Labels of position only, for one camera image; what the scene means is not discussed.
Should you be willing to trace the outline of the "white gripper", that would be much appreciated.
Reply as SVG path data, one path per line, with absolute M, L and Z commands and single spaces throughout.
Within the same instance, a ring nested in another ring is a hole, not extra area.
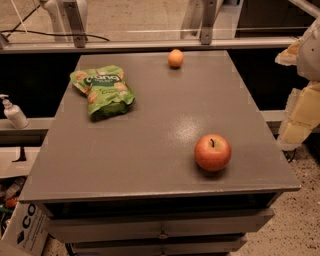
M 284 66 L 297 64 L 300 76 L 320 81 L 320 17 L 275 62 Z M 298 148 L 320 124 L 320 83 L 309 83 L 302 90 L 293 88 L 279 128 L 277 145 L 283 151 Z

